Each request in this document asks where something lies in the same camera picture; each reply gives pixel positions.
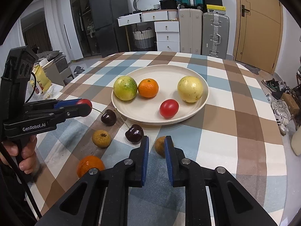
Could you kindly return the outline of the left hand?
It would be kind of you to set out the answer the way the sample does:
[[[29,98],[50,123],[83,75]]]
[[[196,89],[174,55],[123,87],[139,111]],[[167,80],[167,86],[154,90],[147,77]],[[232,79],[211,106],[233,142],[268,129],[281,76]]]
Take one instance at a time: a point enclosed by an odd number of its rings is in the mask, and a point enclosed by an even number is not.
[[[37,155],[35,152],[37,144],[37,136],[32,135],[29,137],[29,141],[26,146],[22,148],[21,156],[23,160],[19,163],[19,169],[25,174],[31,174],[36,166]],[[18,155],[18,147],[16,144],[10,141],[2,142],[2,145],[11,157],[16,157]]]

